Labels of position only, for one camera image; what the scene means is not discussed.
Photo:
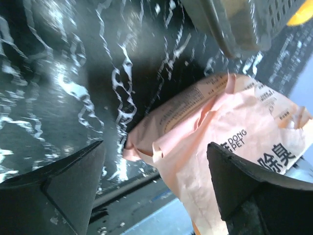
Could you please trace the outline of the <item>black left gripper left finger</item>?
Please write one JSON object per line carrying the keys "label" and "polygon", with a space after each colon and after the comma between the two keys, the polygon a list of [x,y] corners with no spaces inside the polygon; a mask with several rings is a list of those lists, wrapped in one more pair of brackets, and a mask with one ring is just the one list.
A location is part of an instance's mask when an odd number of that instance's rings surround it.
{"label": "black left gripper left finger", "polygon": [[80,151],[0,184],[2,235],[85,235],[105,146]]}

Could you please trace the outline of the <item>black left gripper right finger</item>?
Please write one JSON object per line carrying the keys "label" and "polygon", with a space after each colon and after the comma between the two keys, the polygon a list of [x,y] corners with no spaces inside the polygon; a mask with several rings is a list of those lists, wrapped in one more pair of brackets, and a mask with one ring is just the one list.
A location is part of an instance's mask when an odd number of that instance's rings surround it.
{"label": "black left gripper right finger", "polygon": [[230,235],[311,235],[313,185],[269,171],[220,145],[207,159],[221,219]]}

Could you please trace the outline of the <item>pink cat litter bag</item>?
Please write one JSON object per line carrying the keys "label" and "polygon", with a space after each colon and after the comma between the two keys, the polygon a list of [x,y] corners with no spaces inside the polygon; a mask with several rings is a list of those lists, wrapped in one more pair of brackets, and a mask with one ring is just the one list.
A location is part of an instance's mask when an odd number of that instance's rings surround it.
{"label": "pink cat litter bag", "polygon": [[211,142],[284,174],[311,146],[313,117],[249,76],[220,73],[174,96],[128,134],[123,157],[154,166],[202,235],[225,235],[206,156]]}

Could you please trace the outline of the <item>yellow plastic litter scoop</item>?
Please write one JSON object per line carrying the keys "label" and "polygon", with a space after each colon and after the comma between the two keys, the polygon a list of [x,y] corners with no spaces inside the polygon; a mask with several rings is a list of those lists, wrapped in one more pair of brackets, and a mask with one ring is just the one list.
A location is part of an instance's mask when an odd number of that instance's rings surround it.
{"label": "yellow plastic litter scoop", "polygon": [[313,17],[313,1],[307,0],[288,21],[287,26],[297,26],[309,21]]}

